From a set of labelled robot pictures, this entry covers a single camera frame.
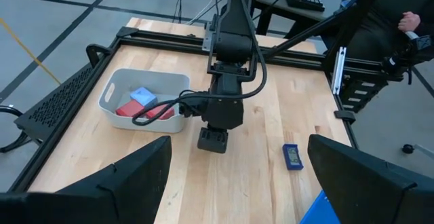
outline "desk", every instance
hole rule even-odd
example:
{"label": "desk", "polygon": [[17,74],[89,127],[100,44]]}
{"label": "desk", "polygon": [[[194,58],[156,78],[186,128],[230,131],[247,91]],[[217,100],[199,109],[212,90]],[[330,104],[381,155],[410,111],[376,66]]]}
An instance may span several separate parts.
{"label": "desk", "polygon": [[[197,26],[132,18],[139,29],[204,36]],[[283,39],[258,36],[262,46]],[[312,43],[294,50],[315,52]],[[98,107],[111,74],[120,68],[176,72],[188,75],[191,88],[209,87],[207,56],[121,46],[96,82],[74,120],[64,132],[33,181],[29,191],[57,191],[121,159],[164,135],[113,128]],[[344,123],[334,117],[337,106],[325,75],[290,67],[267,65],[264,90],[244,101],[244,124],[229,131],[225,154],[196,147],[205,124],[190,118],[172,137],[172,164],[155,223],[298,223],[321,187],[307,155],[310,134],[318,133],[350,145]],[[243,84],[247,92],[255,81]],[[296,143],[304,164],[286,170],[282,144]]]}
{"label": "desk", "polygon": [[[276,0],[256,0],[255,7],[265,10]],[[269,27],[272,14],[277,14],[286,18],[295,20],[296,22],[320,22],[330,17],[340,7],[342,0],[322,0],[325,11],[318,12],[313,10],[304,10],[297,7],[289,7],[286,0],[278,0],[274,7],[260,17],[256,34],[265,35]]]}

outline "chair wheel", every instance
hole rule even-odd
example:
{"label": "chair wheel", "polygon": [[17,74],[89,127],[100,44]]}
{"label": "chair wheel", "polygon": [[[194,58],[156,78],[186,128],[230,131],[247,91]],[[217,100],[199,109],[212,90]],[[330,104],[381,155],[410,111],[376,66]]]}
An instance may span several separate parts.
{"label": "chair wheel", "polygon": [[414,147],[413,147],[413,145],[404,145],[404,147],[402,147],[402,151],[404,153],[410,154],[410,153],[413,153]]}

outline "blue object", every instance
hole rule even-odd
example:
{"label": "blue object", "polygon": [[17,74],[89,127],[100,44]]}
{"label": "blue object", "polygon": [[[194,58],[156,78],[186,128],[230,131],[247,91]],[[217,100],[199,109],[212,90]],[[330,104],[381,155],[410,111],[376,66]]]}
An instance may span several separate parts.
{"label": "blue object", "polygon": [[307,213],[304,215],[300,224],[340,224],[332,205],[327,199],[324,191],[319,193],[317,199],[313,202]]}
{"label": "blue object", "polygon": [[151,106],[157,103],[157,97],[149,92],[146,88],[139,88],[131,93],[131,99],[139,102],[143,107]]}
{"label": "blue object", "polygon": [[284,144],[283,155],[285,156],[286,168],[288,170],[301,170],[303,169],[303,163],[301,162],[298,154],[297,145]]}

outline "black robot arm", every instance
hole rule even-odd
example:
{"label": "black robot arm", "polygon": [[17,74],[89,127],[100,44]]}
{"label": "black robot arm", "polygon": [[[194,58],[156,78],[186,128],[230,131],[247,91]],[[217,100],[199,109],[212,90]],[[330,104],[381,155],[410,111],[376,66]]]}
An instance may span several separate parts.
{"label": "black robot arm", "polygon": [[212,80],[209,90],[201,93],[227,98],[187,98],[180,104],[180,112],[184,116],[200,115],[204,122],[208,122],[207,128],[202,128],[199,135],[197,146],[200,149],[224,153],[227,130],[243,123],[241,83],[255,79],[258,63],[257,52],[254,52],[257,43],[250,24],[252,20],[245,15],[245,9],[250,9],[251,2],[228,0],[226,11],[217,17],[207,70]]}

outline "blue block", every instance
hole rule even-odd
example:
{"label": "blue block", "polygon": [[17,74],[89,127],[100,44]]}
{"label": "blue block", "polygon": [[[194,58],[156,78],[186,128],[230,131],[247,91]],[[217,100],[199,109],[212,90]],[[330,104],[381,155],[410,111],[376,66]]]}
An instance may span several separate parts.
{"label": "blue block", "polygon": [[157,97],[146,88],[139,88],[131,93],[131,99],[139,102],[143,107],[152,106],[157,103]]}

